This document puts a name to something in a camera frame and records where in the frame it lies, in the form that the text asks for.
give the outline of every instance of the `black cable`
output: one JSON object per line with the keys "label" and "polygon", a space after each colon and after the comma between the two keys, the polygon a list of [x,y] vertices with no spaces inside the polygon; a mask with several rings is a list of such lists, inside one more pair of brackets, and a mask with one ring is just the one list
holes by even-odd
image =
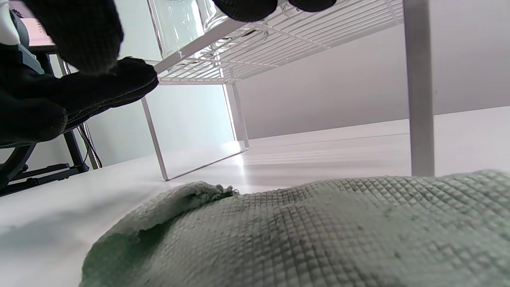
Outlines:
{"label": "black cable", "polygon": [[82,137],[83,141],[85,142],[85,145],[87,146],[87,155],[85,156],[85,160],[87,159],[89,155],[89,151],[92,151],[94,154],[94,157],[97,159],[98,166],[100,168],[103,167],[103,163],[101,162],[101,159],[99,158],[97,151],[94,148],[94,145],[90,141],[90,139],[87,137],[87,134],[82,126],[78,126],[78,132],[80,133],[80,136]]}
{"label": "black cable", "polygon": [[82,130],[81,130],[80,126],[78,126],[78,133],[80,134],[80,137],[82,138],[85,146],[87,147],[87,152],[86,152],[85,158],[83,159],[83,162],[82,162],[82,164],[84,164],[85,161],[87,161],[87,158],[89,156],[90,146],[89,146],[89,143],[85,140],[84,134],[82,133]]}

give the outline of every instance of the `white metal frame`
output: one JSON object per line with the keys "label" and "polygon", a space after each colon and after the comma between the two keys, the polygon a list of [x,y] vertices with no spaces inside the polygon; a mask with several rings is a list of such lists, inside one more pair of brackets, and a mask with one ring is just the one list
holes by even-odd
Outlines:
{"label": "white metal frame", "polygon": [[[285,13],[276,11],[257,23],[226,20],[156,63],[160,84],[223,85],[235,138],[244,142],[248,149],[237,82],[404,23],[412,174],[433,176],[434,114],[428,0],[338,0],[336,6],[320,13],[303,13],[299,18],[288,18]],[[254,32],[232,45],[231,36],[245,27]],[[197,56],[199,51],[206,53]],[[163,177],[169,180],[147,100],[143,99],[142,104]]]}

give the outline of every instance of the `green cloth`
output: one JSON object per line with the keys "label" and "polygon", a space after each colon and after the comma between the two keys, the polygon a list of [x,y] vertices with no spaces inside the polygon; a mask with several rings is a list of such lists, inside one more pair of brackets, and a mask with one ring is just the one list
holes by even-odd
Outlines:
{"label": "green cloth", "polygon": [[510,176],[317,181],[238,195],[188,184],[94,244],[80,287],[503,287]]}

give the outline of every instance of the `glass container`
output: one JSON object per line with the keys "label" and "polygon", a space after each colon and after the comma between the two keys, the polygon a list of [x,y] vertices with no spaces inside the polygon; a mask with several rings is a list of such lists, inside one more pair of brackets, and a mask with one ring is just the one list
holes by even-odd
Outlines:
{"label": "glass container", "polygon": [[148,0],[164,58],[204,34],[196,0]]}

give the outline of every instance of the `gray wall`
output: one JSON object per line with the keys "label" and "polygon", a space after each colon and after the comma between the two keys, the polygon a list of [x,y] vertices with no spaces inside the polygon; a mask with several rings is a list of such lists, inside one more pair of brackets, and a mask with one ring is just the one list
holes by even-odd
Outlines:
{"label": "gray wall", "polygon": [[[510,1],[430,0],[436,114],[510,105]],[[250,138],[408,117],[403,26],[239,84]]]}

